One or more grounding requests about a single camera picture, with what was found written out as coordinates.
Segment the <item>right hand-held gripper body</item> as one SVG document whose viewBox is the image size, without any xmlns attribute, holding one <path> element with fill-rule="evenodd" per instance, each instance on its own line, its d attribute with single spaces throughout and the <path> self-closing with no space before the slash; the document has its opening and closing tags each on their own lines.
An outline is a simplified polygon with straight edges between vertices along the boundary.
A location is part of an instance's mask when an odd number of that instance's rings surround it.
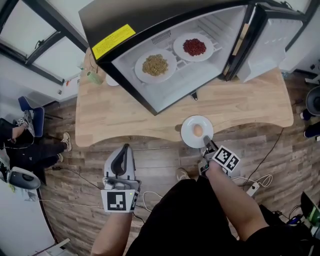
<svg viewBox="0 0 320 256">
<path fill-rule="evenodd" d="M 203 177 L 210 167 L 210 162 L 214 161 L 222 167 L 222 170 L 230 176 L 240 163 L 240 158 L 230 149 L 220 146 L 218 149 L 201 150 L 202 160 L 198 163 L 199 174 Z"/>
</svg>

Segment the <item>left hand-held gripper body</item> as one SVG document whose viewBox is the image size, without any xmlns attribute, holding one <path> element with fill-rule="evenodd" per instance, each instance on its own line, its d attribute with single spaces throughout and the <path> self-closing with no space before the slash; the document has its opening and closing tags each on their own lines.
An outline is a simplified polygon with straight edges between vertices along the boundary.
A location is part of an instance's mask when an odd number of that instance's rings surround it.
<svg viewBox="0 0 320 256">
<path fill-rule="evenodd" d="M 101 197 L 107 213 L 133 213 L 140 193 L 140 180 L 105 177 Z"/>
</svg>

